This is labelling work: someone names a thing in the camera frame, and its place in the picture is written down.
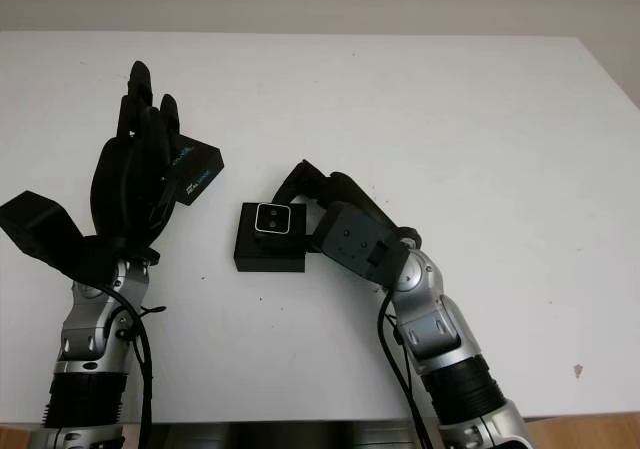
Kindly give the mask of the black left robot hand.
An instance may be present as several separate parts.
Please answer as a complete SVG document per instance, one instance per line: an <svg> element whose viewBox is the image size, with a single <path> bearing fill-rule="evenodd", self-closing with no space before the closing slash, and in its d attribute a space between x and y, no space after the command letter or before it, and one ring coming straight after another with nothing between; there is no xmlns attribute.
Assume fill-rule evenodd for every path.
<svg viewBox="0 0 640 449"><path fill-rule="evenodd" d="M150 71L134 62L116 134L103 146L92 179L90 206L99 236L135 246L158 238L175 206L168 174L179 135L176 100L166 94L155 107Z"/></svg>

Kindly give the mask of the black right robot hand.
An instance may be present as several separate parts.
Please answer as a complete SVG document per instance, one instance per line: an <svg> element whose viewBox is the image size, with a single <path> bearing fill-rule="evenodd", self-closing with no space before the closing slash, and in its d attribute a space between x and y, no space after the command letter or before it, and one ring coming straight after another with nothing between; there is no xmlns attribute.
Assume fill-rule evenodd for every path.
<svg viewBox="0 0 640 449"><path fill-rule="evenodd" d="M393 230L400 239L409 240L412 248L421 248L421 236L414 228L396 225L350 176L342 172L332 172L325 176L303 159L280 185L271 202L288 204L298 196L314 200L323 209L327 209L333 202L349 203Z"/></svg>

